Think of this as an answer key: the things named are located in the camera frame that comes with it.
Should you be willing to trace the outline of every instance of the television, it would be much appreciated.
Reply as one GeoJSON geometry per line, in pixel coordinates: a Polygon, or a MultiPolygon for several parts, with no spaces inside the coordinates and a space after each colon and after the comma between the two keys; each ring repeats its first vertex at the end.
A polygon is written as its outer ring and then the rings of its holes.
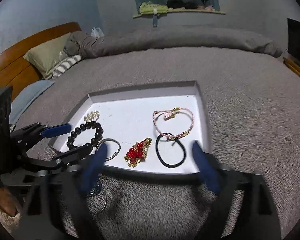
{"type": "Polygon", "coordinates": [[[288,53],[300,61],[300,22],[288,19],[288,53]]]}

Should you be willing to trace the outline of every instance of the black bead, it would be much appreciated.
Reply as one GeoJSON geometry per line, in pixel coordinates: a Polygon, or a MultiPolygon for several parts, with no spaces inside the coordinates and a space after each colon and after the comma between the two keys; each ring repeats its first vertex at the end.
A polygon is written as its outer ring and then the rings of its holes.
{"type": "Polygon", "coordinates": [[[73,142],[74,142],[74,138],[73,138],[72,136],[69,136],[69,137],[68,137],[68,142],[73,143],[73,142]]]}
{"type": "Polygon", "coordinates": [[[92,150],[93,150],[93,146],[92,146],[92,144],[91,144],[91,143],[86,143],[86,144],[85,144],[85,146],[89,146],[89,147],[90,147],[90,149],[91,149],[90,151],[92,151],[92,150]]]}
{"type": "Polygon", "coordinates": [[[67,142],[67,147],[69,148],[70,145],[73,145],[71,142],[67,142]]]}
{"type": "Polygon", "coordinates": [[[72,132],[70,133],[70,135],[71,135],[71,137],[73,137],[73,138],[76,138],[76,137],[77,137],[77,133],[74,132],[74,131],[72,131],[72,132]]]}
{"type": "Polygon", "coordinates": [[[90,124],[91,124],[91,128],[92,128],[92,129],[95,129],[96,126],[97,126],[96,121],[92,121],[90,124]]]}
{"type": "Polygon", "coordinates": [[[103,128],[101,126],[97,126],[96,127],[96,132],[101,133],[101,131],[103,131],[103,128]]]}
{"type": "Polygon", "coordinates": [[[91,128],[90,122],[86,122],[86,128],[87,128],[87,129],[90,129],[90,128],[91,128]]]}
{"type": "Polygon", "coordinates": [[[86,126],[84,123],[80,124],[80,129],[81,131],[85,131],[86,130],[86,126]]]}
{"type": "Polygon", "coordinates": [[[91,142],[91,144],[92,144],[93,147],[97,147],[97,145],[99,143],[96,138],[92,138],[90,142],[91,142]]]}
{"type": "Polygon", "coordinates": [[[80,133],[81,133],[81,129],[80,129],[79,127],[76,127],[76,128],[74,129],[74,131],[75,131],[77,134],[80,134],[80,133]]]}
{"type": "Polygon", "coordinates": [[[94,134],[94,137],[95,137],[98,141],[101,141],[101,140],[102,140],[102,134],[99,133],[99,132],[96,132],[96,133],[94,134]]]}

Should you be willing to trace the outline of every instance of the green pillow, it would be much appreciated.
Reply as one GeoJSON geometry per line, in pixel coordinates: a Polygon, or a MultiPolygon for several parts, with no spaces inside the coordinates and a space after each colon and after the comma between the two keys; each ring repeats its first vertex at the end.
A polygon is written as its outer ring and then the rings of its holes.
{"type": "Polygon", "coordinates": [[[67,33],[28,50],[23,58],[38,69],[44,79],[51,78],[54,66],[58,63],[56,59],[59,58],[60,51],[63,51],[70,34],[67,33]]]}

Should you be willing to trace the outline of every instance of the blue pillow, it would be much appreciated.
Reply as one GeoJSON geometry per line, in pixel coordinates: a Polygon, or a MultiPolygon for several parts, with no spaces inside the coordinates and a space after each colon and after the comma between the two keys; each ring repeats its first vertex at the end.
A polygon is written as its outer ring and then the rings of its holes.
{"type": "Polygon", "coordinates": [[[9,123],[16,124],[22,113],[29,105],[45,90],[51,87],[54,81],[39,80],[24,88],[20,94],[11,103],[11,113],[9,115],[9,123]]]}

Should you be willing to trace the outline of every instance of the wall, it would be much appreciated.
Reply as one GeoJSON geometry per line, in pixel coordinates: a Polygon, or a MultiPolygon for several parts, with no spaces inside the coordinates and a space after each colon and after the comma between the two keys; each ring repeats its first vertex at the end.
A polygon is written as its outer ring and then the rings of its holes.
{"type": "MultiPolygon", "coordinates": [[[[132,19],[138,14],[135,0],[97,0],[105,33],[152,28],[152,20],[132,19]]],[[[219,0],[226,15],[174,13],[163,16],[158,26],[208,25],[254,31],[273,39],[283,50],[288,45],[287,18],[300,21],[295,0],[219,0]]]]}
{"type": "Polygon", "coordinates": [[[88,33],[101,27],[96,0],[2,0],[0,53],[32,34],[72,21],[88,33]]]}

